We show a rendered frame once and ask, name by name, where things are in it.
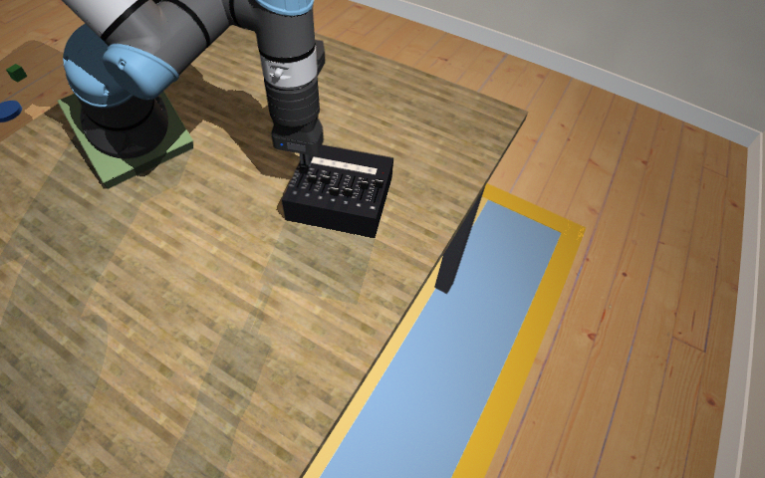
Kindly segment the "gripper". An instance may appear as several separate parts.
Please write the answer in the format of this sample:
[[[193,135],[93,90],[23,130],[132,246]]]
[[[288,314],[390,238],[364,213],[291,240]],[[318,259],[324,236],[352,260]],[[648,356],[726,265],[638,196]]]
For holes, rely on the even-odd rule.
[[[299,153],[300,163],[308,167],[313,160],[311,155],[318,154],[324,142],[323,127],[318,119],[318,76],[326,63],[325,48],[323,41],[315,42],[313,56],[295,64],[272,62],[260,55],[269,113],[274,124],[271,132],[273,146]]]

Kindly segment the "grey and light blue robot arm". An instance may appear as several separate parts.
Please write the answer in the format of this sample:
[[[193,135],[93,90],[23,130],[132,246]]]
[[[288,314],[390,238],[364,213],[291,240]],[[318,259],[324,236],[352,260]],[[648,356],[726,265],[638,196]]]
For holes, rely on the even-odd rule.
[[[316,46],[314,0],[62,1],[85,23],[63,55],[83,131],[116,158],[143,156],[162,142],[168,116],[160,94],[231,25],[254,31],[272,62],[303,60]]]

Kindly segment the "black lighting desk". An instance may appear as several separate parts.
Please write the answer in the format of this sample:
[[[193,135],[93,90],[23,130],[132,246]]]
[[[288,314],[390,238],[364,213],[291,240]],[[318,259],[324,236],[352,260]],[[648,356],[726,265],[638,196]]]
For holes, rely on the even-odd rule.
[[[393,157],[322,145],[293,174],[285,220],[376,238],[392,168]]]

